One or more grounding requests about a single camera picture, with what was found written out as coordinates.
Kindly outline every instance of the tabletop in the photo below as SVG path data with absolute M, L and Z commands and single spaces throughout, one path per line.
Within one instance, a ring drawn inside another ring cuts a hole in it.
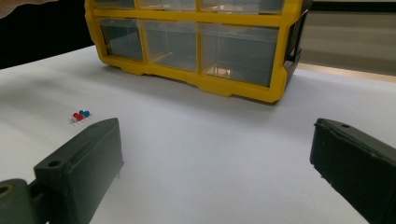
M 0 70 L 0 179 L 33 181 L 51 152 L 118 118 L 125 164 L 92 224 L 363 224 L 309 162 L 314 123 L 396 147 L 395 99 L 396 83 L 297 69 L 268 105 L 130 75 L 89 47 Z

